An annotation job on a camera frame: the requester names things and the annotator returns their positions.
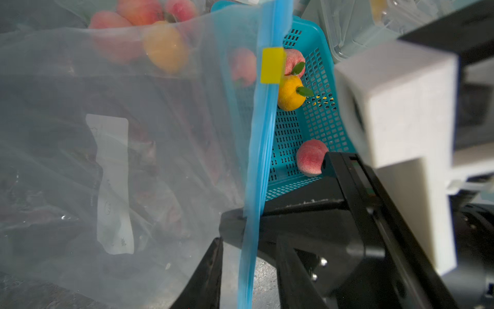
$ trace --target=plastic container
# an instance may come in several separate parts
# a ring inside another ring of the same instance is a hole
[[[245,243],[257,248],[278,86],[235,87],[225,56],[249,48],[259,76],[262,50],[282,45],[291,12],[275,0],[157,33],[0,35],[0,269],[118,308],[167,308],[224,211],[246,209]],[[160,34],[181,42],[182,53],[168,53],[187,58],[176,71],[141,49],[167,48],[152,40]],[[244,252],[248,266],[255,251]],[[225,245],[223,308],[245,282],[240,255]]]
[[[270,0],[236,0],[237,2],[245,3],[245,4],[262,4],[264,2],[270,1]],[[305,7],[309,3],[310,0],[293,0],[293,14],[295,16],[300,16],[302,15],[303,11],[305,10]]]
[[[297,168],[296,153],[306,140],[321,140],[330,151],[355,152],[339,116],[333,61],[323,31],[313,22],[294,17],[283,44],[304,55],[302,82],[315,96],[294,111],[277,110],[266,200],[320,179],[306,177]]]
[[[312,0],[302,17],[321,25],[339,62],[452,11],[448,0]]]

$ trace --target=white label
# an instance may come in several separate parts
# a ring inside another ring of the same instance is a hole
[[[99,185],[96,237],[109,254],[134,253],[128,204],[128,120],[86,115],[103,169]]]

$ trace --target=pink peach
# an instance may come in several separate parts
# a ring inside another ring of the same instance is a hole
[[[118,0],[117,13],[134,26],[152,25],[165,18],[158,0]]]
[[[285,49],[285,52],[287,53],[287,64],[285,66],[285,75],[290,75],[290,73],[293,70],[293,67],[297,65],[299,62],[305,62],[305,57],[302,55],[300,51],[297,49],[291,48],[291,49]],[[305,66],[302,69],[302,72],[298,74],[297,76],[302,78],[302,75],[305,73]]]
[[[199,16],[196,5],[190,0],[168,0],[165,3],[165,11],[173,15],[177,22]]]
[[[100,11],[93,15],[88,29],[108,29],[132,27],[132,24],[115,12]],[[95,31],[91,33],[96,48],[107,59],[117,63],[127,63],[142,55],[143,50],[136,29],[112,33]]]
[[[297,150],[297,167],[302,174],[308,177],[320,175],[321,165],[328,147],[317,139],[304,142]]]
[[[255,82],[257,77],[257,57],[247,48],[237,48],[229,59],[232,79],[248,87]]]

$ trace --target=transparent plastic bag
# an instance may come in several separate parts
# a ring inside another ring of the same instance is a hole
[[[160,0],[165,8],[166,2],[171,0]],[[204,13],[206,0],[191,0],[197,8],[198,14]],[[103,10],[115,11],[118,0],[55,0],[62,8],[77,15],[86,24],[91,22],[91,17]]]
[[[60,27],[86,28],[87,24],[53,0],[0,2],[0,33]]]
[[[221,213],[244,205],[255,84],[236,85],[228,56],[256,53],[260,12],[162,25],[187,48],[175,72],[146,52],[115,61],[153,26],[0,35],[0,270],[119,308],[171,305]],[[224,308],[239,254],[225,244]]]

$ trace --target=orange fruit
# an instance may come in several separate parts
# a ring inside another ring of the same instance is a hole
[[[297,75],[288,75],[283,78],[278,90],[278,106],[284,111],[292,111],[305,102],[306,97],[301,95],[301,89],[306,89]]]

